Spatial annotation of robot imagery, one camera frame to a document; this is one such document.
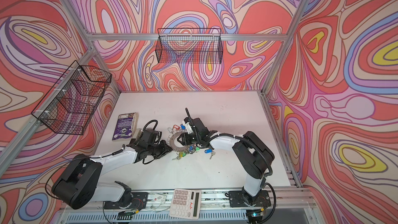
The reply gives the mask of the blue tag key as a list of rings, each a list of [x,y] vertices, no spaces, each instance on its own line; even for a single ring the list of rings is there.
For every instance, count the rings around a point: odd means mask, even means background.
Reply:
[[[209,154],[209,159],[210,159],[210,160],[211,160],[212,157],[215,155],[215,151],[212,150],[212,149],[206,149],[206,150],[205,150],[205,153],[206,153],[206,154]]]

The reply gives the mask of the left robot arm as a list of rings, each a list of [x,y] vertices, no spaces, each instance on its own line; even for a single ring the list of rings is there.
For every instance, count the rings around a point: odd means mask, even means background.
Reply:
[[[80,209],[90,202],[102,202],[114,208],[126,209],[134,198],[129,186],[121,181],[104,183],[100,178],[123,166],[144,162],[150,156],[157,160],[172,151],[156,130],[157,120],[150,120],[136,139],[117,151],[97,157],[76,155],[54,182],[49,195],[72,209]]]

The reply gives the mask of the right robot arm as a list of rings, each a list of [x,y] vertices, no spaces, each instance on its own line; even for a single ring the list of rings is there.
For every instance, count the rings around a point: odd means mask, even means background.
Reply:
[[[200,118],[192,118],[187,108],[185,111],[187,117],[182,126],[186,132],[180,135],[178,142],[212,151],[220,149],[234,152],[246,172],[245,184],[239,191],[240,202],[254,206],[266,185],[266,178],[273,175],[274,153],[252,131],[243,135],[209,131]]]

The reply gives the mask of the round keyring disc with keys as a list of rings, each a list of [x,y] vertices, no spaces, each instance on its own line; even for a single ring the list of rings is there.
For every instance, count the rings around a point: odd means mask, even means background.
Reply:
[[[187,155],[192,155],[194,153],[199,152],[199,148],[196,144],[183,144],[184,135],[187,133],[184,126],[173,125],[171,128],[168,128],[169,136],[166,140],[166,143],[172,148],[173,152],[176,152],[176,157],[172,159],[172,161],[178,161]]]

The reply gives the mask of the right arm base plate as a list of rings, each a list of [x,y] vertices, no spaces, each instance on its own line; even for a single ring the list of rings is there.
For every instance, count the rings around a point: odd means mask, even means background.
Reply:
[[[260,190],[255,196],[242,190],[228,191],[226,197],[229,200],[230,207],[270,207],[271,200],[267,191]]]

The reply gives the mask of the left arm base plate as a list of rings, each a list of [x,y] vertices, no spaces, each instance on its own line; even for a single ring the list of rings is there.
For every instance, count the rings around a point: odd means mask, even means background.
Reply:
[[[122,196],[118,202],[104,202],[104,209],[137,209],[146,208],[148,192],[132,192],[130,195]]]

